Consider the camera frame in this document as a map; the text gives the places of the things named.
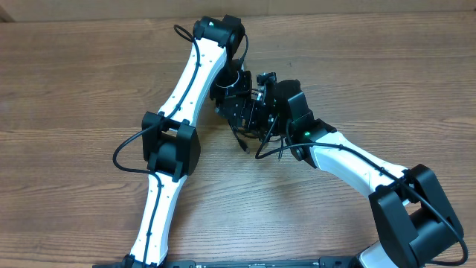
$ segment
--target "wire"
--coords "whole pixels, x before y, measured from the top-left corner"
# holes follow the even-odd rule
[[[373,168],[377,169],[379,172],[381,172],[385,176],[388,176],[393,181],[400,184],[406,191],[408,191],[410,194],[412,194],[414,197],[416,197],[422,203],[422,205],[424,205],[429,211],[431,211],[431,213],[433,213],[438,218],[438,220],[441,221],[453,233],[453,235],[456,237],[457,241],[460,243],[461,249],[463,250],[463,257],[459,261],[450,261],[450,262],[429,261],[428,262],[429,264],[436,264],[436,265],[441,265],[441,266],[459,266],[459,265],[464,264],[468,260],[468,255],[469,255],[468,246],[464,242],[463,238],[454,229],[454,227],[447,221],[447,219],[445,219],[428,201],[426,201],[422,196],[420,196],[412,187],[406,185],[399,178],[394,176],[392,173],[386,171],[383,167],[378,166],[376,163],[372,162],[366,156],[362,155],[361,153],[359,153],[358,151],[356,151],[352,148],[345,147],[342,144],[337,145],[337,144],[327,144],[327,143],[320,143],[320,142],[309,142],[309,143],[293,144],[293,145],[288,145],[288,146],[285,146],[285,147],[277,148],[277,149],[271,150],[267,153],[264,153],[261,156],[259,156],[258,153],[257,153],[255,158],[256,159],[263,159],[263,158],[265,158],[267,156],[270,156],[274,153],[278,153],[280,151],[287,150],[287,149],[290,149],[290,148],[293,148],[293,147],[302,147],[302,146],[306,146],[306,147],[313,147],[313,146],[331,147],[331,148],[336,148],[336,149],[339,149],[339,150],[345,150],[349,153],[352,153],[353,155],[359,157],[360,159],[362,159],[363,161],[368,163]]]
[[[235,127],[235,126],[233,126],[233,128],[234,128],[234,130],[235,130],[237,133],[243,135],[243,136],[246,137],[246,138],[252,138],[252,139],[260,138],[260,137],[258,137],[257,135],[249,135],[251,132],[245,132],[245,131],[243,131],[243,130],[238,129],[238,128]],[[269,142],[276,142],[276,141],[281,141],[281,137],[279,137],[279,138],[277,138],[277,139],[274,139],[274,140],[269,140]]]
[[[256,155],[254,155],[255,159],[260,159],[260,158],[258,158],[258,156],[261,153],[261,150],[263,149],[263,147],[265,146],[265,143],[268,142],[269,138],[271,137],[271,132],[273,131],[274,126],[276,125],[276,122],[277,122],[278,118],[279,118],[279,115],[276,115],[276,118],[274,119],[273,124],[271,124],[271,127],[269,128],[268,133],[266,134],[266,137],[263,139],[263,142],[261,142],[261,145],[258,148],[258,151],[256,151]]]
[[[235,130],[235,128],[233,128],[233,126],[231,126],[231,122],[229,120],[228,120],[228,125],[230,126],[231,132],[233,133],[233,135],[237,139],[238,144],[241,147],[241,149],[246,153],[250,153],[250,150],[248,149],[248,145],[246,144],[245,141],[243,141],[241,138],[238,137],[237,131]]]
[[[281,148],[284,147],[284,137],[281,137]],[[283,158],[283,151],[280,151],[279,155],[277,156],[277,160],[281,161],[281,158]]]
[[[288,143],[292,145],[292,140],[291,136],[289,135],[289,125],[291,125],[292,119],[289,118],[288,121],[286,121],[286,138],[288,139]]]
[[[147,133],[150,130],[155,129],[156,127],[161,129],[161,126],[165,122],[167,122],[169,119],[171,119],[181,109],[180,106],[183,104],[185,98],[187,97],[188,92],[190,91],[190,88],[193,85],[193,81],[195,80],[196,74],[198,73],[199,67],[200,67],[199,45],[196,43],[196,40],[195,40],[195,38],[193,38],[193,35],[191,33],[189,33],[187,30],[185,30],[182,26],[174,25],[173,30],[175,30],[175,32],[179,36],[181,36],[183,39],[187,40],[188,42],[192,42],[193,46],[195,47],[195,50],[196,50],[196,64],[195,64],[195,69],[194,69],[193,74],[192,74],[192,78],[190,78],[190,82],[188,83],[188,86],[185,89],[184,94],[181,96],[180,100],[178,101],[178,103],[174,107],[173,111],[166,118],[160,120],[158,123],[153,124],[152,126],[146,128],[145,130],[139,131],[138,133],[134,134],[133,136],[131,136],[130,138],[125,140],[122,144],[119,145],[119,147],[115,150],[114,154],[112,155],[112,162],[114,163],[114,166],[116,166],[118,169],[126,171],[126,172],[149,174],[149,175],[154,176],[157,179],[158,192],[157,192],[157,197],[155,198],[155,205],[154,205],[154,209],[152,210],[152,215],[151,215],[150,222],[149,222],[149,228],[147,229],[147,234],[146,234],[147,239],[146,239],[146,246],[145,246],[145,249],[144,249],[144,259],[142,260],[142,268],[145,268],[145,266],[146,266],[147,252],[149,251],[148,250],[149,249],[149,240],[150,240],[150,236],[152,235],[152,232],[151,232],[152,224],[153,224],[155,213],[157,212],[158,201],[159,201],[160,196],[161,196],[162,182],[161,182],[160,178],[157,176],[157,174],[155,174],[154,171],[140,170],[140,169],[135,169],[135,168],[127,168],[127,167],[124,167],[124,166],[120,165],[118,163],[118,154],[126,145],[128,145],[129,143],[134,141],[136,138],[142,136],[144,133]]]

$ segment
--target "black metal bracket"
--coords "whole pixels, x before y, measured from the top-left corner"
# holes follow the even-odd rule
[[[217,82],[210,86],[210,99],[217,100],[218,104],[222,104],[224,99],[240,98],[249,95],[251,88],[251,72],[237,71],[238,77],[231,85],[219,86]]]
[[[200,158],[200,142],[195,127],[187,120],[179,123],[164,117],[164,113],[146,112],[142,130],[152,128],[142,135],[142,149],[147,169],[173,176],[177,182],[183,175],[191,175]],[[164,132],[176,130],[176,136]]]
[[[293,133],[292,139],[294,143],[311,143],[315,142],[318,139],[324,137],[328,133],[335,133],[337,129],[328,123],[322,121],[321,119],[315,119],[313,121],[308,121],[306,127],[300,131],[295,131]],[[298,160],[304,160],[313,168],[318,168],[315,165],[311,157],[311,147],[294,147],[291,148],[291,154]]]
[[[245,36],[245,27],[241,19],[234,16],[225,15],[221,21],[204,16],[195,22],[193,35],[198,40],[203,37],[218,42],[221,48],[226,47],[228,59],[231,60]]]
[[[463,227],[433,171],[420,164],[406,170],[402,181],[413,184],[415,191],[464,236]],[[369,196],[380,243],[388,257],[401,268],[423,267],[457,242],[451,231],[425,206],[408,215],[402,201],[409,196],[397,183],[381,185]]]

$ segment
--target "wood grain surface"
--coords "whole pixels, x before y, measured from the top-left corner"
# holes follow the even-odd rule
[[[0,0],[14,22],[473,11],[476,0]]]
[[[3,7],[0,4],[0,23],[2,22],[12,22],[13,19],[10,17],[10,15],[3,9]]]
[[[0,267],[90,267],[129,252],[147,181],[117,170],[112,153],[175,87],[190,43],[172,26],[195,20],[0,24]],[[476,13],[243,24],[253,74],[299,79],[314,115],[353,143],[432,168],[476,252]],[[202,154],[178,199],[170,259],[354,255],[378,239],[364,197],[289,152],[254,160],[213,105],[199,117]],[[141,143],[120,162],[144,168]],[[460,255],[455,245],[440,258]]]

